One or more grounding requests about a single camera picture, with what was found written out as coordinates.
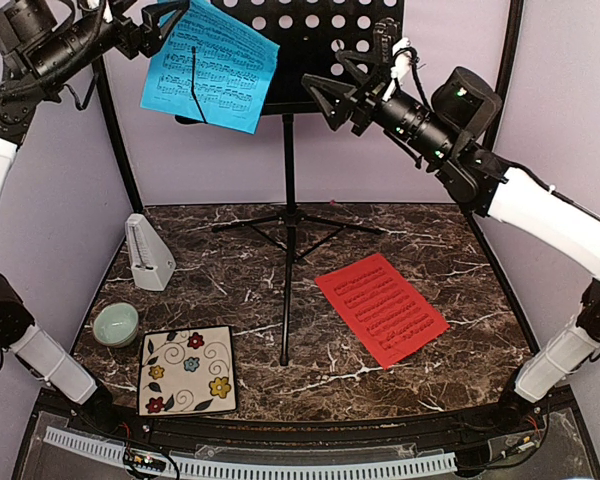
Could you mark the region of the red sheet music page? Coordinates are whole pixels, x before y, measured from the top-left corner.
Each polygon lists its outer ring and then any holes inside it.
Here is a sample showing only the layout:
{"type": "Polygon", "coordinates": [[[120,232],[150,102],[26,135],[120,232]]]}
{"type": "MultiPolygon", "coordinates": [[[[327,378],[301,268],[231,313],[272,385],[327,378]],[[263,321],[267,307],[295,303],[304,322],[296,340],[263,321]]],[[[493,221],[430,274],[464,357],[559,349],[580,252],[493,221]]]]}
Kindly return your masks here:
{"type": "Polygon", "coordinates": [[[385,370],[450,328],[444,317],[381,254],[320,276],[316,283],[385,370]]]}

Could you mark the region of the black perforated music stand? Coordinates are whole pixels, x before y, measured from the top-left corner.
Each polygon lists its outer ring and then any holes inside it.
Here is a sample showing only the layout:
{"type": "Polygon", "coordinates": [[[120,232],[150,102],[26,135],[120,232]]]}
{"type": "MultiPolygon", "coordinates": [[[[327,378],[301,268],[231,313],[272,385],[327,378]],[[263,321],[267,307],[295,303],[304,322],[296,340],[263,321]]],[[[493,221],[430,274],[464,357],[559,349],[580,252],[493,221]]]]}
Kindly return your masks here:
{"type": "Polygon", "coordinates": [[[235,19],[252,26],[280,46],[278,66],[262,113],[279,115],[283,125],[285,201],[272,216],[213,227],[214,232],[250,228],[286,254],[280,364],[289,364],[289,326],[294,264],[303,260],[342,231],[380,235],[365,227],[306,214],[299,209],[295,187],[294,116],[316,113],[317,105],[301,86],[303,74],[340,76],[343,67],[335,52],[347,39],[357,43],[372,39],[371,24],[389,17],[398,24],[404,3],[386,6],[380,1],[227,1],[213,3],[235,19]]]}

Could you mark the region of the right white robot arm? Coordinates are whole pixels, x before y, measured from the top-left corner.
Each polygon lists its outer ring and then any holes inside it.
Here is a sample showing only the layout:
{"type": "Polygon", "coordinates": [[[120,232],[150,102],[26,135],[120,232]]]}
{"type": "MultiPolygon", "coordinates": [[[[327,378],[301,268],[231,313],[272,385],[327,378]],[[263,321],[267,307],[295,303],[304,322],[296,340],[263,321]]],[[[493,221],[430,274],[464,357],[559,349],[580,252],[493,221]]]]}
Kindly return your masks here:
{"type": "Polygon", "coordinates": [[[429,102],[400,85],[414,73],[406,47],[368,71],[346,68],[352,84],[306,74],[301,83],[332,130],[346,122],[361,135],[371,124],[423,161],[462,209],[515,227],[561,253],[591,277],[580,310],[509,377],[490,413],[501,434],[514,432],[534,405],[566,376],[600,352],[600,216],[543,182],[527,166],[506,160],[479,142],[502,100],[480,76],[456,67],[429,102]]]}

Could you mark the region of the white metronome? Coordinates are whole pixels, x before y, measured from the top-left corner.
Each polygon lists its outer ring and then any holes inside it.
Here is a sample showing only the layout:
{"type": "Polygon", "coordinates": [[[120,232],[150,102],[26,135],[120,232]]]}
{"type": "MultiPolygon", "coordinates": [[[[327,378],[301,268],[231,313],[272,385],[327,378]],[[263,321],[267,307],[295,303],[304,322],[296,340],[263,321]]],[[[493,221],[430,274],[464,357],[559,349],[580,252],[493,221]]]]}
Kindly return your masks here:
{"type": "Polygon", "coordinates": [[[142,214],[127,218],[125,232],[135,285],[147,291],[164,291],[176,268],[170,249],[142,214]]]}

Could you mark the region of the blue sheet music page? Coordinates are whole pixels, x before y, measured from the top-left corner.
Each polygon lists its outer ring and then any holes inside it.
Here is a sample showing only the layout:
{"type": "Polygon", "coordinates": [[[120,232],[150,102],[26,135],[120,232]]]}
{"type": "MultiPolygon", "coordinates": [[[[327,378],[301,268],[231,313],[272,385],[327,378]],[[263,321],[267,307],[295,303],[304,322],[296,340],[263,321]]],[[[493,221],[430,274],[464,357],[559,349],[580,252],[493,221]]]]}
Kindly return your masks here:
{"type": "Polygon", "coordinates": [[[150,60],[141,107],[253,134],[278,51],[210,2],[192,1],[150,60]]]}

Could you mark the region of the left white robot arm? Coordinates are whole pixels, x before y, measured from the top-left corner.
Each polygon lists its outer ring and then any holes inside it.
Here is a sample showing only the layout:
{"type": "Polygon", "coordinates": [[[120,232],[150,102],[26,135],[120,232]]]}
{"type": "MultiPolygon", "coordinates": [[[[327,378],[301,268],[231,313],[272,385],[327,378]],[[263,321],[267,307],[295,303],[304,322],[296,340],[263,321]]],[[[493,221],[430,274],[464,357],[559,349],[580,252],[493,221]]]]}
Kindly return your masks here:
{"type": "MultiPolygon", "coordinates": [[[[93,66],[111,49],[129,59],[156,55],[189,8],[186,1],[151,4],[142,10],[142,23],[135,24],[125,14],[131,5],[70,1],[63,22],[44,1],[10,1],[0,8],[0,198],[39,105],[60,102],[82,70],[91,72],[89,89],[95,91],[99,74],[93,66]]],[[[108,390],[36,323],[1,273],[0,348],[82,408],[83,421],[97,434],[111,436],[120,429],[121,415],[110,406],[108,390]]]]}

